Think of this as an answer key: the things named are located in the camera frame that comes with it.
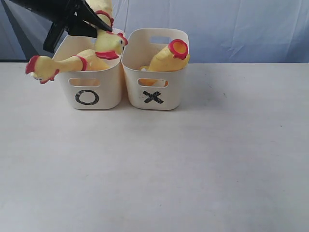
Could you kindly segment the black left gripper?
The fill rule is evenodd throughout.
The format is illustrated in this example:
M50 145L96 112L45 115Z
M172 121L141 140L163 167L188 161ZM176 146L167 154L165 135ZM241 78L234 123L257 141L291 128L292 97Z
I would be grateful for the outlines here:
M97 29L112 32L111 0L12 0L50 21L43 49L54 53L64 35L96 37Z

